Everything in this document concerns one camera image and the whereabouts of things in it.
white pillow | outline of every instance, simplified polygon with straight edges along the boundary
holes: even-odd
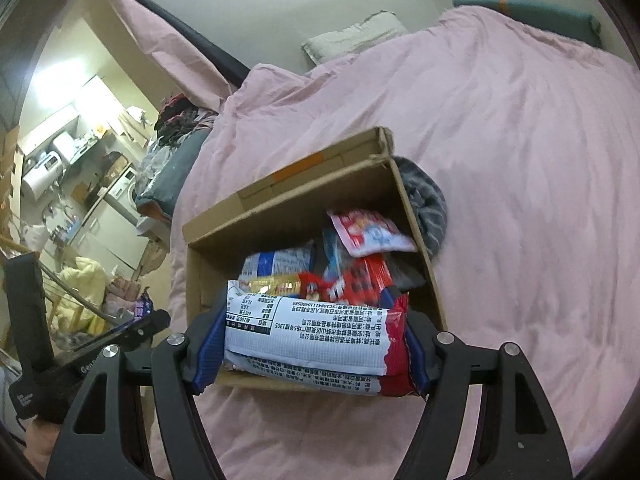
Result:
[[[394,13],[380,10],[362,23],[310,38],[303,43],[302,48],[311,60],[319,65],[346,54],[357,54],[383,41],[408,33]]]

black device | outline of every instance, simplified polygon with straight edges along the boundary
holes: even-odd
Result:
[[[158,478],[146,444],[140,385],[154,388],[174,480],[225,478],[193,400],[213,382],[222,362],[225,300],[154,349],[124,352],[110,345],[100,352],[66,416],[47,480]],[[468,346],[452,333],[434,332],[429,319],[412,310],[407,325],[421,348],[434,349],[438,364],[424,366],[430,394],[396,480],[446,479],[470,384],[482,384],[482,403],[463,479],[572,478],[556,418],[519,346]]]
[[[171,321],[167,312],[156,310],[54,356],[36,255],[28,253],[8,259],[5,277],[12,334],[22,365],[22,375],[9,386],[9,396],[21,419],[38,415],[62,424],[82,379],[105,346],[116,344],[123,351],[137,349]]]

gray striped fabric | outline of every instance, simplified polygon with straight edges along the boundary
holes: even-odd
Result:
[[[438,254],[447,232],[447,203],[444,195],[433,179],[417,164],[402,156],[395,156],[394,160],[418,219],[427,253],[433,259]]]

white cabinet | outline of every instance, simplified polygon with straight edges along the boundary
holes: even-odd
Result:
[[[101,201],[74,238],[82,256],[96,260],[107,272],[118,266],[130,278],[138,268],[148,238],[139,237],[136,227],[104,200]]]

open cardboard box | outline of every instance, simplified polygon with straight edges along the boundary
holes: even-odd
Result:
[[[426,284],[410,292],[414,310],[446,330],[433,270],[417,220],[392,158],[393,137],[372,128],[245,187],[183,227],[188,243],[187,321],[236,280],[250,254],[302,245],[330,225],[328,210],[379,211],[416,241],[417,253],[395,253],[420,269]],[[220,370],[217,384],[307,390],[294,383]]]

